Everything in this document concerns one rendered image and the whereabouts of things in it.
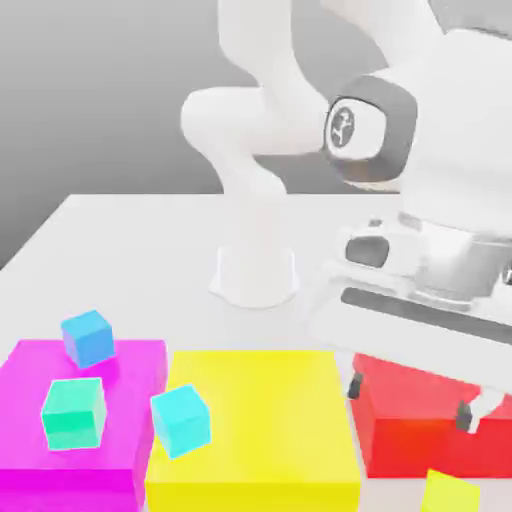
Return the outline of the small cyan cube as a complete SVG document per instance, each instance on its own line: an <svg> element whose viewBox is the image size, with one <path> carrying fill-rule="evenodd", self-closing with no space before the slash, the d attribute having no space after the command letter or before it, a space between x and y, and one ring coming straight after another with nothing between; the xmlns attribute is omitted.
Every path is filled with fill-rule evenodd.
<svg viewBox="0 0 512 512"><path fill-rule="evenodd" d="M211 442L210 410L192 384L153 396L155 433L173 460Z"/></svg>

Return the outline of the small yellow cube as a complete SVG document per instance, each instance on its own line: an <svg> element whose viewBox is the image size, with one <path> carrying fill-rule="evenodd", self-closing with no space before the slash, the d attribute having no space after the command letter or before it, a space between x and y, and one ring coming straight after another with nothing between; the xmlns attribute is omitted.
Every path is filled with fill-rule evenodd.
<svg viewBox="0 0 512 512"><path fill-rule="evenodd" d="M429 469L421 512L479 512L480 487Z"/></svg>

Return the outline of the small green cube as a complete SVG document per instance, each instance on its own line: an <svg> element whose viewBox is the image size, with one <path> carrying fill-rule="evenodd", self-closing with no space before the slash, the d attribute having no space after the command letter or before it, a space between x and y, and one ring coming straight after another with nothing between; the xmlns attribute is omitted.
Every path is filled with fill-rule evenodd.
<svg viewBox="0 0 512 512"><path fill-rule="evenodd" d="M51 382L41 409L50 451L98 448L106 419L107 406L100 377Z"/></svg>

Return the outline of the large yellow box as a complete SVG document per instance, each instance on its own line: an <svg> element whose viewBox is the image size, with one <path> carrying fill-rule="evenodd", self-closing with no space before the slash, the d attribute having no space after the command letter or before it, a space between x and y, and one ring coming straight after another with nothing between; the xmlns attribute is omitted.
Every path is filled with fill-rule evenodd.
<svg viewBox="0 0 512 512"><path fill-rule="evenodd" d="M148 512L358 512L361 477L339 373L325 351L177 351L212 441L171 460L154 442Z"/></svg>

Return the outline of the large red box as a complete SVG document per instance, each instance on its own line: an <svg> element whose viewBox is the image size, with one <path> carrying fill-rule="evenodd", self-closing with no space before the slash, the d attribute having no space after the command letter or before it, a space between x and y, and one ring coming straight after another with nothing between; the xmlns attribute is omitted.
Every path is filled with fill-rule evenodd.
<svg viewBox="0 0 512 512"><path fill-rule="evenodd" d="M477 386L364 355L354 366L363 382L351 407L368 477L422 478L435 469L512 479L512 396L468 434L456 428L456 410Z"/></svg>

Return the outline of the small blue cube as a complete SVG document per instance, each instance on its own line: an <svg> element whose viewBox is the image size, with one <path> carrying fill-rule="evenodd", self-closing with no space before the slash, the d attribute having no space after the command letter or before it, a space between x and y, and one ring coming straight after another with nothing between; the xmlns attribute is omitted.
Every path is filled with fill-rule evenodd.
<svg viewBox="0 0 512 512"><path fill-rule="evenodd" d="M112 326L96 310L64 320L61 331L66 353L80 369L92 367L116 354Z"/></svg>

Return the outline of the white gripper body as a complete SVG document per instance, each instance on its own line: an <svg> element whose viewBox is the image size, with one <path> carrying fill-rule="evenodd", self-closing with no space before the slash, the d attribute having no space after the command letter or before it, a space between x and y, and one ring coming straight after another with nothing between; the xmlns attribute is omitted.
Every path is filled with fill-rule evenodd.
<svg viewBox="0 0 512 512"><path fill-rule="evenodd" d="M395 295L391 279L335 260L322 268L332 282L310 317L321 344L512 395L512 324Z"/></svg>

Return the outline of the large magenta box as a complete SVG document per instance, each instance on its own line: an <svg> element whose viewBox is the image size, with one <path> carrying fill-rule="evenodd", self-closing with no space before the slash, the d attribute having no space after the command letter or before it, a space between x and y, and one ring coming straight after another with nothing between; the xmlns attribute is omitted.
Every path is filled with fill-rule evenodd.
<svg viewBox="0 0 512 512"><path fill-rule="evenodd" d="M167 382L162 340L117 341L86 370L62 342L21 340L0 366L0 512L140 512L153 444L150 399ZM99 377L107 417L100 447L51 451L41 410L55 379Z"/></svg>

